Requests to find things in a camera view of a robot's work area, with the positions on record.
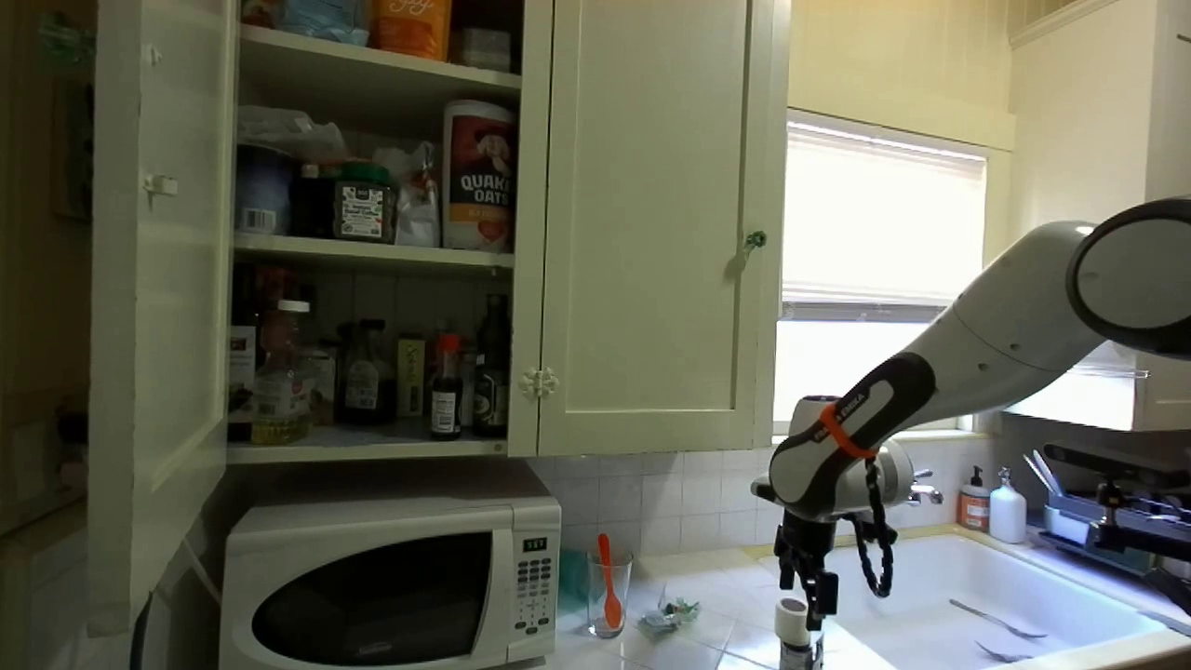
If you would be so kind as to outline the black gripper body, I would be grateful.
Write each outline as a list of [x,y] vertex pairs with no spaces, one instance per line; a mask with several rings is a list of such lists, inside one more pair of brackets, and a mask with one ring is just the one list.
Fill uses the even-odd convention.
[[838,579],[825,569],[833,530],[786,515],[774,538],[778,589],[804,589],[809,613],[825,620],[838,610]]

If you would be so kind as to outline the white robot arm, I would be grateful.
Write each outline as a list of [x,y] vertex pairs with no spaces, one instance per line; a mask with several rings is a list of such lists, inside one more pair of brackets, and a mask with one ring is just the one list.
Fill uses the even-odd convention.
[[873,595],[892,592],[884,510],[913,497],[909,466],[884,452],[897,431],[1012,407],[1100,343],[1191,359],[1186,198],[1027,230],[922,334],[790,425],[752,492],[781,510],[778,589],[804,592],[804,632],[838,610],[838,520],[881,549],[881,574],[863,579]]

